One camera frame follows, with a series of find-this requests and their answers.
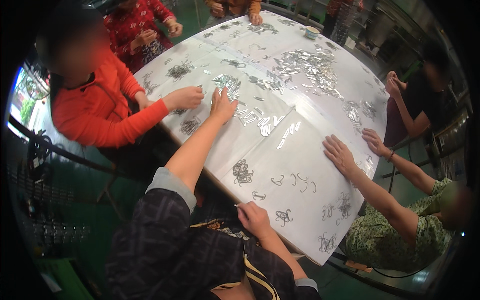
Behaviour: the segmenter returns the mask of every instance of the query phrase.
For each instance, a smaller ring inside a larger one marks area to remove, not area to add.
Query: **brown jacket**
[[[261,0],[204,0],[205,4],[210,7],[210,13],[214,17],[224,17],[225,16],[225,6],[228,1],[228,9],[231,14],[251,14],[251,13],[260,13]],[[223,5],[224,10],[220,13],[214,12],[212,10],[212,5],[215,3],[220,3]]]

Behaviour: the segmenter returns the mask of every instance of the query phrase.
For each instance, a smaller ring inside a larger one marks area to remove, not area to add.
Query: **orange sweater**
[[[228,8],[232,14],[260,13],[260,10],[262,9],[260,5],[260,3],[262,2],[261,0],[204,0],[204,1],[209,8],[212,8],[212,5],[214,5],[215,3],[220,3],[223,5],[224,9],[226,6],[225,3],[227,3],[228,1]],[[225,16],[225,11],[217,13],[217,12],[214,12],[212,9],[210,9],[210,13],[214,17]]]
[[[62,88],[52,105],[53,124],[69,140],[85,146],[122,147],[159,123],[168,110],[160,99],[132,115],[132,101],[144,89],[111,51],[95,70],[95,80],[75,89]]]

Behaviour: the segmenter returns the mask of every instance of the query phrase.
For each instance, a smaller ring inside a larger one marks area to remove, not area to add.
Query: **green floral shirt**
[[[421,214],[435,199],[439,199],[451,180],[436,181],[432,196],[408,206],[417,215]],[[444,229],[441,221],[432,215],[419,216],[415,249],[409,246],[387,219],[371,205],[365,216],[356,219],[340,249],[356,263],[406,273],[418,271],[431,264],[448,248],[454,232]]]

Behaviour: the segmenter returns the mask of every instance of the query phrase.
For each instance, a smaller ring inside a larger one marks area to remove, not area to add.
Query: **bracelet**
[[[387,163],[389,163],[392,160],[393,154],[395,154],[395,151],[392,150],[392,153],[390,153],[390,155],[388,156]]]

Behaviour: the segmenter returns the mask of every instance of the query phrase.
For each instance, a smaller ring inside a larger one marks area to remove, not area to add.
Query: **grey sleeve cuff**
[[[183,183],[183,181],[177,176],[173,175],[167,168],[158,168],[155,172],[152,183],[148,186],[145,194],[153,189],[164,189],[180,195],[190,209],[190,214],[192,214],[193,208],[197,204],[197,198],[192,194],[189,188],[187,188],[185,183]]]
[[[310,278],[300,278],[295,280],[295,285],[297,287],[311,287],[314,288],[318,292],[318,285],[315,280]]]

